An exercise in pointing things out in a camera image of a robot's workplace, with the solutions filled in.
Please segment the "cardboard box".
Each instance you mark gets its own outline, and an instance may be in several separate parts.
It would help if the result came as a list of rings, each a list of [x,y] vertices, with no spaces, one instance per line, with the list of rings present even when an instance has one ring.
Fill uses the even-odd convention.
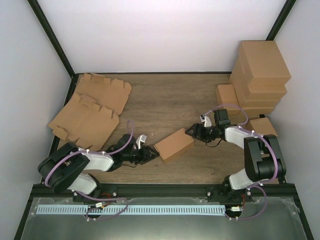
[[[192,148],[195,144],[194,139],[186,134],[186,130],[181,128],[165,139],[154,145],[164,163],[176,160],[183,153]]]

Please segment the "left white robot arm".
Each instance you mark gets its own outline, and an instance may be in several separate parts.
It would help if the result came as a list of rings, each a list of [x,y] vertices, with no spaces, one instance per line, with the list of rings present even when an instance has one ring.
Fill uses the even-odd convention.
[[[134,168],[154,160],[160,154],[145,144],[146,139],[144,134],[138,138],[124,134],[117,144],[97,152],[68,142],[43,160],[37,170],[44,179],[44,185],[54,193],[71,190],[85,195],[91,202],[97,202],[102,196],[102,184],[91,173],[84,172],[113,172],[125,162]]]

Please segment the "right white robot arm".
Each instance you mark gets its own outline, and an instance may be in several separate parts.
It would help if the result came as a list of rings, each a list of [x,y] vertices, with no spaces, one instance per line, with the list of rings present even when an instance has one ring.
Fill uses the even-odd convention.
[[[185,134],[205,144],[219,139],[243,149],[244,168],[225,177],[222,182],[221,192],[225,200],[232,202],[244,190],[285,178],[287,168],[274,134],[259,134],[239,124],[231,124],[226,109],[214,110],[213,116],[214,124],[206,113],[202,114],[201,123],[193,124]]]

